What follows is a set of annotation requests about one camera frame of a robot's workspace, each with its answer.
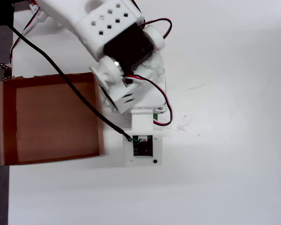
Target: cable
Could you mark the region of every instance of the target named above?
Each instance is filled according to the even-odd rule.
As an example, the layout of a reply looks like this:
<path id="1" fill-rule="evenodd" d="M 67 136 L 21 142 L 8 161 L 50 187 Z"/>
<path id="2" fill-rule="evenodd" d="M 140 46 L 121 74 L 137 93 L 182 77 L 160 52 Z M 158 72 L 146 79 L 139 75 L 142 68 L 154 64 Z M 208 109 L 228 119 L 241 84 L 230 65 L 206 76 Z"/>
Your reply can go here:
<path id="1" fill-rule="evenodd" d="M 136 2 L 134 0 L 131 0 L 131 2 L 135 5 L 135 7 L 137 7 L 137 9 L 141 12 L 140 8 L 138 7 L 138 5 L 136 4 Z"/>
<path id="2" fill-rule="evenodd" d="M 99 85 L 99 86 L 100 86 L 102 92 L 104 93 L 104 95 L 106 96 L 106 98 L 109 100 L 109 102 L 113 105 L 113 107 L 115 107 L 116 110 L 118 110 L 116 105 L 114 104 L 112 98 L 108 95 L 107 91 L 101 85 Z"/>
<path id="3" fill-rule="evenodd" d="M 131 141 L 134 141 L 134 142 L 142 142 L 143 140 L 142 140 L 142 139 L 131 139 Z"/>
<path id="4" fill-rule="evenodd" d="M 140 27 L 143 29 L 146 25 L 148 25 L 150 23 L 155 23 L 155 22 L 161 21 L 161 20 L 165 20 L 165 21 L 168 21 L 170 23 L 170 27 L 168 28 L 167 32 L 163 36 L 163 38 L 165 39 L 169 35 L 169 33 L 170 33 L 170 31 L 172 30 L 172 27 L 173 27 L 172 21 L 168 18 L 160 18 L 160 19 L 157 19 L 157 20 L 151 20 L 151 21 L 143 23 Z"/>
<path id="5" fill-rule="evenodd" d="M 39 11 L 40 8 L 37 9 L 37 11 L 35 12 L 35 14 L 32 16 L 32 18 L 29 20 L 29 22 L 26 24 L 24 30 L 30 26 L 31 22 L 33 21 L 33 19 L 36 17 L 38 11 Z M 17 38 L 17 40 L 15 41 L 15 43 L 13 44 L 13 46 L 11 47 L 10 49 L 10 54 L 9 54 L 9 61 L 11 63 L 11 60 L 13 59 L 13 49 L 15 48 L 15 46 L 18 44 L 18 42 L 20 41 L 20 37 Z"/>
<path id="6" fill-rule="evenodd" d="M 140 75 L 127 75 L 126 77 L 134 78 L 134 79 L 138 79 L 138 80 L 145 80 L 145 81 L 148 81 L 148 82 L 150 82 L 152 85 L 154 85 L 154 86 L 162 93 L 162 95 L 163 95 L 163 97 L 164 97 L 164 99 L 165 99 L 165 102 L 166 102 L 166 104 L 167 104 L 167 106 L 168 106 L 168 108 L 169 108 L 169 111 L 170 111 L 170 121 L 167 122 L 167 123 L 160 123 L 160 122 L 154 120 L 154 123 L 155 123 L 156 125 L 159 125 L 159 126 L 167 126 L 167 125 L 169 125 L 169 124 L 173 121 L 173 110 L 172 110 L 172 107 L 171 107 L 171 105 L 170 105 L 170 103 L 169 103 L 168 97 L 167 97 L 167 95 L 165 94 L 165 92 L 164 92 L 156 83 L 154 83 L 153 81 L 151 81 L 151 80 L 149 80 L 149 79 L 147 79 L 147 78 L 145 78 L 145 77 L 142 77 L 142 76 L 140 76 Z"/>
<path id="7" fill-rule="evenodd" d="M 19 36 L 26 44 L 28 44 L 30 47 L 35 49 L 37 52 L 39 52 L 42 56 L 45 57 L 49 61 L 49 63 L 56 69 L 56 71 L 62 76 L 62 78 L 66 81 L 66 83 L 70 86 L 70 88 L 75 92 L 75 94 L 80 98 L 80 100 L 103 122 L 105 122 L 107 125 L 109 125 L 111 128 L 113 128 L 118 133 L 122 134 L 127 138 L 128 141 L 131 141 L 132 138 L 125 133 L 124 130 L 116 126 L 114 123 L 109 121 L 106 117 L 104 117 L 94 106 L 92 106 L 91 103 L 85 99 L 85 97 L 76 89 L 76 87 L 68 80 L 66 75 L 60 70 L 60 68 L 55 64 L 55 62 L 41 49 L 39 49 L 37 46 L 35 46 L 33 43 L 31 43 L 26 37 L 24 37 L 20 32 L 18 32 L 12 25 L 8 25 L 8 27 L 17 35 Z"/>

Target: red and black wire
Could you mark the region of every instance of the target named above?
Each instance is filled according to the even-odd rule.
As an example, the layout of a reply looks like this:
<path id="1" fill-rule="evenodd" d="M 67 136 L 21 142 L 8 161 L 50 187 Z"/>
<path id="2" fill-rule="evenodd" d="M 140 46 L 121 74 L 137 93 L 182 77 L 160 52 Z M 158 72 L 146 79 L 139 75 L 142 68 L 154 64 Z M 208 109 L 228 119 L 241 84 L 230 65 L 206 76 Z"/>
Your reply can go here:
<path id="1" fill-rule="evenodd" d="M 163 38 L 165 39 L 169 35 L 169 33 L 170 33 L 170 31 L 172 30 L 172 27 L 173 27 L 172 21 L 169 18 L 159 18 L 159 19 L 156 19 L 156 20 L 151 20 L 151 21 L 143 23 L 140 27 L 142 29 L 144 29 L 146 25 L 151 24 L 151 23 L 155 23 L 157 21 L 167 21 L 167 22 L 170 23 L 170 27 L 168 28 L 167 32 L 163 35 Z"/>
<path id="2" fill-rule="evenodd" d="M 26 24 L 24 30 L 26 30 L 26 28 L 28 28 L 30 26 L 30 24 L 32 23 L 32 21 L 34 20 L 34 18 L 36 17 L 37 13 L 39 12 L 39 9 L 37 9 L 37 11 L 35 12 L 35 14 L 32 16 L 32 18 L 29 20 L 29 22 Z M 18 42 L 20 41 L 20 37 L 17 38 L 17 40 L 14 42 L 13 46 L 10 49 L 10 54 L 9 54 L 9 61 L 11 63 L 12 59 L 13 59 L 13 49 L 15 48 L 15 46 L 18 44 Z"/>
<path id="3" fill-rule="evenodd" d="M 126 75 L 125 77 L 130 77 L 130 78 L 134 78 L 134 79 L 138 79 L 138 80 L 144 80 L 144 81 L 147 81 L 149 83 L 151 83 L 153 86 L 155 86 L 163 95 L 164 99 L 165 99 L 165 103 L 167 104 L 168 108 L 169 108 L 169 112 L 170 112 L 170 121 L 167 122 L 167 123 L 160 123 L 156 120 L 154 120 L 154 124 L 156 125 L 159 125 L 159 126 L 167 126 L 169 125 L 172 121 L 173 121 L 173 110 L 172 110 L 172 107 L 169 103 L 169 100 L 168 100 L 168 97 L 167 95 L 165 94 L 165 92 L 156 84 L 154 83 L 153 81 L 143 77 L 143 76 L 140 76 L 140 75 Z"/>

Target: black cable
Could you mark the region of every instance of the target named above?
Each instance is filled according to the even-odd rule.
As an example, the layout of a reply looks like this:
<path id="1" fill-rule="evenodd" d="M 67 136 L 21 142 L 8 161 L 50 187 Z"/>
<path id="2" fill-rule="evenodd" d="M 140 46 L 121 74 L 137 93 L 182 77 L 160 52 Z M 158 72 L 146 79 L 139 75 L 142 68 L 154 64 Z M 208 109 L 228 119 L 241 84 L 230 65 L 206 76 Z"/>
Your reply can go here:
<path id="1" fill-rule="evenodd" d="M 117 107 L 116 107 L 116 105 L 114 104 L 112 98 L 108 95 L 107 91 L 106 91 L 101 85 L 100 85 L 100 88 L 101 88 L 102 92 L 104 93 L 104 95 L 105 95 L 105 96 L 107 97 L 107 99 L 109 100 L 109 102 L 113 105 L 113 107 L 115 107 L 115 109 L 118 110 Z"/>
<path id="2" fill-rule="evenodd" d="M 39 52 L 42 56 L 44 56 L 49 63 L 56 69 L 56 71 L 62 76 L 62 78 L 66 81 L 66 83 L 70 86 L 70 88 L 75 92 L 75 94 L 80 98 L 80 100 L 97 116 L 99 117 L 103 122 L 105 122 L 107 125 L 109 125 L 111 128 L 113 128 L 118 133 L 122 134 L 127 138 L 128 141 L 131 141 L 131 137 L 125 133 L 125 131 L 121 128 L 119 128 L 117 125 L 113 124 L 111 121 L 109 121 L 106 117 L 104 117 L 94 106 L 92 106 L 91 103 L 88 102 L 88 100 L 76 89 L 76 87 L 68 80 L 67 76 L 60 70 L 60 68 L 55 64 L 55 62 L 41 49 L 39 49 L 37 46 L 35 46 L 33 43 L 31 43 L 26 37 L 24 37 L 20 32 L 18 32 L 12 25 L 8 25 L 8 27 L 17 35 L 19 36 L 26 44 L 28 44 L 30 47 L 35 49 L 37 52 Z"/>
<path id="3" fill-rule="evenodd" d="M 36 17 L 37 13 L 39 12 L 40 7 L 37 9 L 37 11 L 35 12 L 35 14 L 31 17 L 31 19 L 29 20 L 29 22 L 26 24 L 24 30 L 26 30 L 27 27 L 29 27 L 29 25 L 31 24 L 31 22 L 33 21 L 34 17 Z M 20 37 L 17 38 L 17 40 L 15 41 L 15 43 L 13 44 L 13 46 L 10 49 L 10 54 L 9 54 L 9 61 L 11 63 L 12 59 L 13 59 L 13 49 L 15 48 L 15 46 L 18 44 L 18 42 L 20 41 Z"/>
<path id="4" fill-rule="evenodd" d="M 137 7 L 137 9 L 141 12 L 140 8 L 138 7 L 138 5 L 136 4 L 136 2 L 134 0 L 131 0 L 131 2 L 135 5 L 135 7 Z"/>

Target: open box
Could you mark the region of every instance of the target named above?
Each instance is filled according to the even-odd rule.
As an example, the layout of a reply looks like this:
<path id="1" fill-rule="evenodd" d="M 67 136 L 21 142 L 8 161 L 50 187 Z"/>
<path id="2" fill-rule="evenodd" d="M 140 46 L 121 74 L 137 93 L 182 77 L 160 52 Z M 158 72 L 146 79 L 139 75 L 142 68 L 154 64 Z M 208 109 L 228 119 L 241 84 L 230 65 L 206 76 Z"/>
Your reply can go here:
<path id="1" fill-rule="evenodd" d="M 92 73 L 67 75 L 100 111 Z M 102 121 L 60 75 L 17 77 L 0 83 L 2 165 L 21 165 L 104 154 Z"/>

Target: white plastic bracket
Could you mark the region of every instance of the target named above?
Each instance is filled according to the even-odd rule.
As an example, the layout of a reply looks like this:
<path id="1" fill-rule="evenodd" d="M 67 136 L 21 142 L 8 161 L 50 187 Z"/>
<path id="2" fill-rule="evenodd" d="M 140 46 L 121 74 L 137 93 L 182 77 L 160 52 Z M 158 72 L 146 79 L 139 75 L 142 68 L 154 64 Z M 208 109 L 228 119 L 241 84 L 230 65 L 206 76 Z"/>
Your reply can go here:
<path id="1" fill-rule="evenodd" d="M 35 14 L 39 8 L 38 5 L 35 5 L 32 2 L 29 3 L 29 7 L 30 7 L 31 11 L 33 12 L 33 14 Z M 47 17 L 48 17 L 48 15 L 43 11 L 42 8 L 40 8 L 36 15 L 36 20 L 38 22 L 44 22 Z"/>
<path id="2" fill-rule="evenodd" d="M 126 131 L 131 137 L 149 136 L 153 137 L 153 156 L 135 156 L 133 150 L 133 141 L 123 139 L 125 165 L 161 165 L 163 148 L 163 131 L 154 128 L 153 109 L 132 109 L 132 129 Z"/>
<path id="3" fill-rule="evenodd" d="M 92 68 L 92 72 L 96 75 L 105 90 L 108 90 L 109 88 L 106 82 L 120 82 L 122 75 L 124 74 L 119 63 L 106 55 L 100 59 L 97 67 Z"/>
<path id="4" fill-rule="evenodd" d="M 153 43 L 154 48 L 156 51 L 160 51 L 165 47 L 165 41 L 163 36 L 158 32 L 158 30 L 152 26 L 149 25 L 144 28 L 145 35 L 150 39 L 150 41 Z"/>

